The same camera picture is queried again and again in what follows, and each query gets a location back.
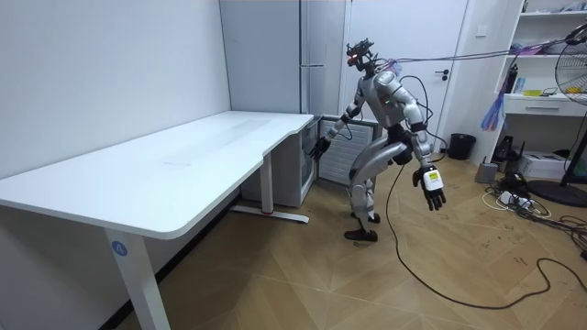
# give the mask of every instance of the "electric fan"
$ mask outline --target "electric fan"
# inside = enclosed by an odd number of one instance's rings
[[[587,24],[577,27],[567,36],[567,46],[560,54],[555,68],[555,79],[562,93],[570,100],[585,105],[587,112]],[[577,147],[570,166],[565,170],[561,182],[535,180],[528,182],[528,190],[551,202],[587,207],[587,192],[573,186],[569,182],[586,183],[587,178],[575,179],[573,172],[581,159],[587,145],[587,134],[583,136]]]

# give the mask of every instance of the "robot leg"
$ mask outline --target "robot leg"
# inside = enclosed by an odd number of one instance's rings
[[[349,194],[352,211],[359,218],[360,229],[348,231],[345,238],[359,241],[377,241],[377,233],[367,226],[369,213],[373,211],[372,195],[368,194],[368,182],[381,172],[387,170],[392,163],[392,158],[398,156],[407,149],[401,142],[393,143],[377,151],[363,166],[357,169],[353,179],[350,181]]]
[[[365,148],[353,162],[349,173],[350,180],[353,180],[353,177],[357,174],[357,170],[360,167],[365,165],[365,163],[368,160],[370,160],[373,157],[373,155],[377,153],[377,151],[381,150],[387,144],[388,137],[380,137],[372,143],[370,143],[370,145],[367,148]],[[365,181],[368,208],[367,213],[369,214],[369,222],[379,224],[381,222],[381,218],[378,214],[375,213],[375,209],[373,208],[373,179],[374,178],[369,178],[367,181]],[[354,212],[352,212],[350,216],[354,217],[355,219],[359,219]]]

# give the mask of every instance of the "box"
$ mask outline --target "box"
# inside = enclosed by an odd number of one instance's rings
[[[525,177],[560,180],[569,165],[570,160],[565,168],[565,159],[551,152],[524,151],[517,168]]]

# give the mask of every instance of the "black trash can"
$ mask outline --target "black trash can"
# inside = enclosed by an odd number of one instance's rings
[[[451,134],[449,157],[454,160],[467,160],[476,140],[476,137],[467,134]]]

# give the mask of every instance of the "label sticker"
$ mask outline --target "label sticker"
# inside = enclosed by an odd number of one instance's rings
[[[112,249],[121,257],[125,257],[128,254],[127,247],[118,241],[112,242]]]

